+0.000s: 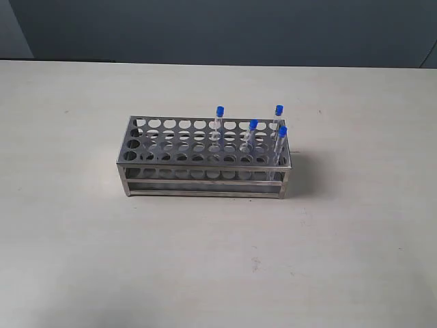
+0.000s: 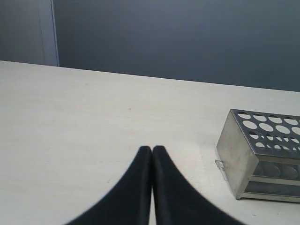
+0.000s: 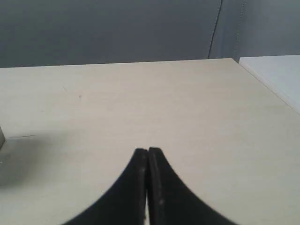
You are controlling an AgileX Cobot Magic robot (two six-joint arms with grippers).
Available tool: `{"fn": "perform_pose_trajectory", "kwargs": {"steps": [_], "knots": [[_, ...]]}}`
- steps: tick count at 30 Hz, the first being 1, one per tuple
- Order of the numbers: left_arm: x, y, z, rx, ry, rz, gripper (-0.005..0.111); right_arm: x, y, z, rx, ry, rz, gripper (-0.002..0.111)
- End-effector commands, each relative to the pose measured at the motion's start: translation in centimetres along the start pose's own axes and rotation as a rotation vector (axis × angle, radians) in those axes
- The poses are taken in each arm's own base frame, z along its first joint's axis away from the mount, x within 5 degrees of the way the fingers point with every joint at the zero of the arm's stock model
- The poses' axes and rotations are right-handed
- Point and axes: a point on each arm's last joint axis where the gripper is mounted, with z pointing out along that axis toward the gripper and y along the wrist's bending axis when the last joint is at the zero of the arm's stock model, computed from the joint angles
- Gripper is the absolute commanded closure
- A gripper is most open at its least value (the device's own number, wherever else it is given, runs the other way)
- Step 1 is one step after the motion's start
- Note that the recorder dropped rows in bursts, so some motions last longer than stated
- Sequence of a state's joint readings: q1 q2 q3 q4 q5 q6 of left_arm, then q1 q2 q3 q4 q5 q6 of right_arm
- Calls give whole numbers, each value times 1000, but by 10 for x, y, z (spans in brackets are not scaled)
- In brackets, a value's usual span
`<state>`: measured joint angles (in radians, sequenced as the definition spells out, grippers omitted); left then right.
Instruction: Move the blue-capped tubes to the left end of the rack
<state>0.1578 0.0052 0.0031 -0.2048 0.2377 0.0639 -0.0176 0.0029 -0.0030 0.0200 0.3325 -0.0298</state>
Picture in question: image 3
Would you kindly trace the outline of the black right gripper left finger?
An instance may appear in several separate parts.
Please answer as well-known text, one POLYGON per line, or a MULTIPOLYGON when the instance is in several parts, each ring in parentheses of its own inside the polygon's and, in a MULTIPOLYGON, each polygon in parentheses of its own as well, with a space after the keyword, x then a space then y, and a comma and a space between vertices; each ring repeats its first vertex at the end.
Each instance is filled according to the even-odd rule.
POLYGON ((148 151, 136 149, 114 184, 67 225, 143 225, 148 151))

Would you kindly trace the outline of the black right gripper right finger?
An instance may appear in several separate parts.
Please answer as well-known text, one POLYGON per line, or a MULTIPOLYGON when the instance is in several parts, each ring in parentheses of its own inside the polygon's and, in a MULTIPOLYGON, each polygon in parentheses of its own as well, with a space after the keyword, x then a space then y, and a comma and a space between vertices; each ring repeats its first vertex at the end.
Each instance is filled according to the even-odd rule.
POLYGON ((199 199, 184 184, 160 148, 149 148, 147 170, 151 225, 235 224, 199 199))

